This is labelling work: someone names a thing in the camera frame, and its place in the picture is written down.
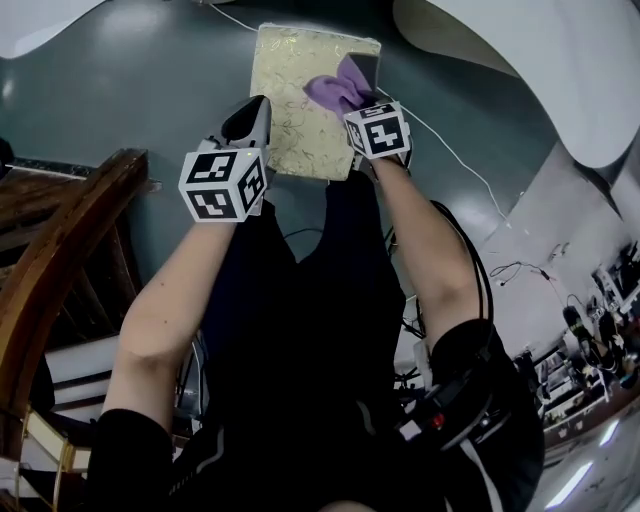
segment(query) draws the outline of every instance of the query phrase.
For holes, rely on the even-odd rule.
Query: red button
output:
[[[436,430],[440,430],[443,425],[444,425],[444,414],[439,412],[431,420],[431,426]]]

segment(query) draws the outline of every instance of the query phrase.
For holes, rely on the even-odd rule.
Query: white cube with black pattern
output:
[[[409,126],[397,101],[349,112],[344,123],[351,146],[368,159],[409,151]]]
[[[267,190],[264,151],[187,153],[178,189],[196,222],[244,222],[259,213]]]

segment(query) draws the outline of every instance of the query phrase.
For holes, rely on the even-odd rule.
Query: purple cloth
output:
[[[345,114],[363,106],[371,94],[371,86],[349,55],[338,65],[337,74],[337,77],[320,75],[312,78],[303,90],[311,100],[335,112],[342,121]]]

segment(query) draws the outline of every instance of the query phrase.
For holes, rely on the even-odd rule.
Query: wooden railing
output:
[[[146,152],[121,150],[60,201],[0,290],[0,455],[19,460],[22,420],[51,326],[82,268],[147,180]]]

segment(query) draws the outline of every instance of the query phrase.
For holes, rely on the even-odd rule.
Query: leg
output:
[[[322,239],[298,269],[304,317],[321,338],[317,357],[359,396],[392,389],[405,297],[387,255],[373,183],[354,172],[326,194]]]
[[[210,358],[255,334],[295,270],[295,258],[264,202],[262,215],[240,224],[209,298],[201,329]]]

